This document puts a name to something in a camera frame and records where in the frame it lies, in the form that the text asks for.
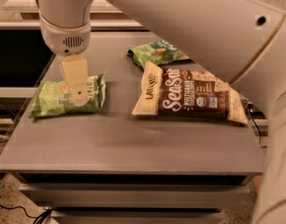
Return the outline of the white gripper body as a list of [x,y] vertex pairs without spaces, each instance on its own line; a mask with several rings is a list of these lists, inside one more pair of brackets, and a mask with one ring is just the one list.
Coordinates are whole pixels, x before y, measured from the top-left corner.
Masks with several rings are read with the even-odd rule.
[[42,37],[49,49],[62,56],[80,54],[89,47],[91,37],[91,25],[86,23],[77,28],[63,28],[40,18]]

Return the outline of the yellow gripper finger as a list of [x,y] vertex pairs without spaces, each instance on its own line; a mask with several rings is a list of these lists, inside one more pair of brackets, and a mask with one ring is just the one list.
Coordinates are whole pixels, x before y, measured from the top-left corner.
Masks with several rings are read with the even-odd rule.
[[75,106],[82,106],[88,102],[88,64],[81,55],[66,56],[60,70],[68,87],[70,98]]

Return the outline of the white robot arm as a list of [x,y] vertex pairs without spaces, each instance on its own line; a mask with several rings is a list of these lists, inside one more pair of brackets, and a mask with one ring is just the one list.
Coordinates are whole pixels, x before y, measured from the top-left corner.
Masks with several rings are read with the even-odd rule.
[[[286,11],[257,0],[106,0],[231,83],[265,114],[270,146],[251,224],[286,224]],[[46,44],[90,23],[92,0],[38,0]]]

